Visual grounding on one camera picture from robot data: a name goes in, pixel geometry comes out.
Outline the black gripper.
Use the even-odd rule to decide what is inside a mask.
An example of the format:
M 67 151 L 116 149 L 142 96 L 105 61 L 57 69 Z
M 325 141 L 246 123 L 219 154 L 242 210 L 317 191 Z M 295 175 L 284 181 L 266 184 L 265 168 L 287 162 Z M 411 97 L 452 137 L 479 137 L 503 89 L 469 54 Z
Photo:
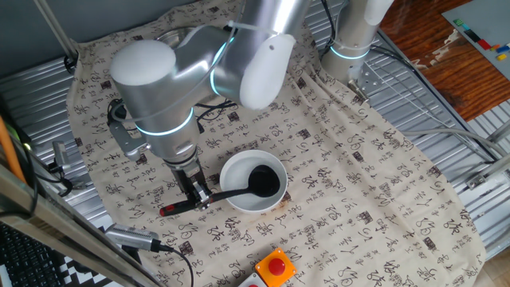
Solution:
M 197 210 L 206 210 L 211 204 L 212 192 L 204 184 L 204 174 L 199 163 L 185 165 L 170 165 L 178 186 L 184 188 L 184 194 L 188 201 L 196 204 Z

